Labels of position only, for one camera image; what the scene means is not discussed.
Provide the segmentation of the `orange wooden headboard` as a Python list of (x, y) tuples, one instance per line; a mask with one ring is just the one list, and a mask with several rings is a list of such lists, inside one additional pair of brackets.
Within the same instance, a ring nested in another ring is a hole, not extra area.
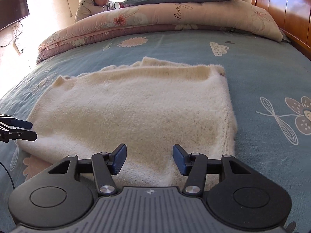
[(310, 0), (252, 0), (270, 13), (294, 48), (310, 58)]

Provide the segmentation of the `white red cylindrical can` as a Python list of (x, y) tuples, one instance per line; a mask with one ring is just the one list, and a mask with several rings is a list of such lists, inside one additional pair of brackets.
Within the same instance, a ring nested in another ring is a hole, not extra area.
[(114, 8), (115, 10), (118, 10), (118, 9), (125, 8), (125, 6), (124, 6), (122, 3), (120, 3), (120, 2), (115, 2), (115, 3), (113, 4), (113, 8)]

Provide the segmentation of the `cream knit sweater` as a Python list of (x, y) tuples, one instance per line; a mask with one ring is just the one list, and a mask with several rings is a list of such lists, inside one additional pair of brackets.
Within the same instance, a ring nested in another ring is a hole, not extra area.
[(172, 158), (188, 153), (219, 159), (233, 154), (237, 122), (226, 72), (219, 65), (187, 65), (145, 57), (133, 65), (60, 76), (28, 120), (37, 140), (20, 149), (49, 163), (81, 159), (127, 146), (118, 186), (183, 186)]

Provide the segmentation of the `black wall television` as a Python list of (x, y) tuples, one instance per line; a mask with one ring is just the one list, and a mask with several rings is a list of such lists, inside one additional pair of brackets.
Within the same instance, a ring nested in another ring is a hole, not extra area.
[(30, 14), (27, 0), (0, 1), (0, 30), (21, 21)]

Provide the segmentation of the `white wall power socket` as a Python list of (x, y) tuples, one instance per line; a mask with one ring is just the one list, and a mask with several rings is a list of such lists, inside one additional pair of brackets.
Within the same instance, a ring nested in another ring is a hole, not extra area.
[(24, 52), (24, 48), (23, 48), (23, 45), (21, 44), (21, 42), (16, 39), (14, 41), (14, 48), (16, 49), (16, 51), (19, 53), (19, 54), (22, 54)]

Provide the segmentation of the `person in beige jacket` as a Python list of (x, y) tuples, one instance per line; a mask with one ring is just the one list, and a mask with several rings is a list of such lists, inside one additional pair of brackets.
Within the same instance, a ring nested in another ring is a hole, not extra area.
[(110, 0), (79, 0), (79, 6), (75, 15), (75, 22), (89, 16), (105, 12), (110, 7)]

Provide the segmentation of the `pink floral quilt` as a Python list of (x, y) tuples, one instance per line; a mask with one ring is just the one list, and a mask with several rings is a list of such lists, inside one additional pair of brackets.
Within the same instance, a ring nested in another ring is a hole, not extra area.
[(196, 24), (216, 26), (217, 21), (208, 11), (212, 3), (161, 3), (126, 7), (98, 13), (59, 30), (38, 47), (36, 62), (40, 63), (61, 53), (57, 48), (86, 37), (112, 30), (152, 25)]

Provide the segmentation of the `blue floral bed sheet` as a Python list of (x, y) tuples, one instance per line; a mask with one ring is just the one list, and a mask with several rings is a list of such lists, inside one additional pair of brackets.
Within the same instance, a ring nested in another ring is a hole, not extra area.
[(287, 229), (310, 232), (310, 61), (290, 43), (237, 30), (181, 30), (116, 37), (56, 55), (18, 77), (1, 95), (1, 113), (25, 120), (60, 75), (77, 76), (144, 57), (225, 68), (238, 124), (236, 156), (285, 188), (293, 202)]

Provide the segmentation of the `cream floral pillow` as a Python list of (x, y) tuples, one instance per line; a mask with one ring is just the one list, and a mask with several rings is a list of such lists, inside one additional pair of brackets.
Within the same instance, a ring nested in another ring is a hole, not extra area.
[(192, 9), (186, 9), (186, 6), (181, 5), (186, 18), (175, 26), (175, 30), (197, 30), (199, 25), (207, 25), (244, 30), (277, 42), (283, 39), (283, 33), (269, 12), (250, 3), (231, 0), (189, 4)]

